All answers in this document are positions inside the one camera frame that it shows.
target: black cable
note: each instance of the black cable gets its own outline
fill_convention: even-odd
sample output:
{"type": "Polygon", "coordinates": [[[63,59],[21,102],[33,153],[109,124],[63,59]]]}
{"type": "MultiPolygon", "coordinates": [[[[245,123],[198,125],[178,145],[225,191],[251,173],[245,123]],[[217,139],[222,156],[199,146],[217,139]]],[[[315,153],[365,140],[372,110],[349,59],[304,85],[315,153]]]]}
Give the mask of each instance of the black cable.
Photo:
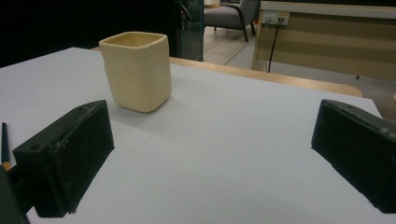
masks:
{"type": "Polygon", "coordinates": [[[271,72],[271,61],[272,61],[272,56],[274,54],[274,48],[275,48],[275,42],[276,42],[276,37],[277,37],[277,32],[279,31],[280,28],[280,24],[282,24],[283,18],[281,19],[277,19],[277,24],[276,24],[276,32],[275,32],[275,37],[274,37],[274,43],[271,49],[271,56],[270,56],[270,61],[268,63],[268,71],[267,72],[271,72]]]}

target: table surface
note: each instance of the table surface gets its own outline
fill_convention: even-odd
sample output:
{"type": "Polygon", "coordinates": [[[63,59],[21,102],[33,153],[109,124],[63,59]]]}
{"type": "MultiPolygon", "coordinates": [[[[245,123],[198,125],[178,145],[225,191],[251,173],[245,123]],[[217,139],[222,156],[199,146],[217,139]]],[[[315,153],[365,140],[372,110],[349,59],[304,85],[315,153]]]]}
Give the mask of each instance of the table surface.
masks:
{"type": "Polygon", "coordinates": [[[98,51],[0,69],[11,148],[76,106],[108,105],[115,149],[77,212],[32,209],[32,224],[394,223],[310,145],[322,99],[379,116],[372,100],[176,64],[171,72],[171,97],[142,114],[115,105],[98,51]]]}

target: armchair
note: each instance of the armchair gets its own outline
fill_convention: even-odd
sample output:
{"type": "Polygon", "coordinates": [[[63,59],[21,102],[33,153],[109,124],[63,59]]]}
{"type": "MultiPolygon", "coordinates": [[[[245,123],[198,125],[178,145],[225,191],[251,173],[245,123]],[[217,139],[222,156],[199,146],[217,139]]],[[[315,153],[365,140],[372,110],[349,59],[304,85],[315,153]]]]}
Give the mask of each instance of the armchair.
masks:
{"type": "Polygon", "coordinates": [[[254,20],[258,18],[260,10],[259,0],[240,0],[239,4],[235,1],[225,3],[221,1],[220,7],[207,10],[204,13],[204,29],[206,26],[242,30],[245,40],[248,42],[248,34],[246,27],[250,24],[251,33],[256,34],[254,28],[254,20]]]}

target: cup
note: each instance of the cup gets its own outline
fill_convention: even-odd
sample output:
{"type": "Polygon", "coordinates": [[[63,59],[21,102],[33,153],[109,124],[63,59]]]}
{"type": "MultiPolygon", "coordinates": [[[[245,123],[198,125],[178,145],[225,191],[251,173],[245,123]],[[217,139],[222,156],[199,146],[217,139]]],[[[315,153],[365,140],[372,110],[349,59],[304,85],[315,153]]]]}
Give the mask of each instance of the cup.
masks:
{"type": "Polygon", "coordinates": [[[150,112],[171,94],[166,35],[126,32],[99,41],[107,80],[120,107],[150,112]]]}

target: cup rim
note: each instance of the cup rim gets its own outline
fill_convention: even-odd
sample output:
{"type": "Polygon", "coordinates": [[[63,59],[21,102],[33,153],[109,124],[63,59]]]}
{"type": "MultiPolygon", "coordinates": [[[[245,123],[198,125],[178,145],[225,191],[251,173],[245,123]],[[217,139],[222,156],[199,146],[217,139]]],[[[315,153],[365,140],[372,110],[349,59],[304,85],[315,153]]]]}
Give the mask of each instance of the cup rim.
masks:
{"type": "Polygon", "coordinates": [[[167,35],[158,34],[158,33],[149,33],[149,32],[130,31],[130,32],[124,32],[124,33],[120,33],[117,35],[109,36],[105,39],[102,39],[99,41],[99,46],[107,45],[107,46],[118,47],[118,48],[142,49],[142,48],[146,48],[147,46],[157,44],[157,43],[163,41],[165,38],[167,38],[167,35]],[[119,45],[119,44],[108,43],[108,41],[110,41],[110,40],[118,39],[118,38],[121,38],[126,35],[156,36],[159,38],[155,41],[148,43],[147,45],[137,46],[137,47],[123,46],[123,45],[119,45]]]}

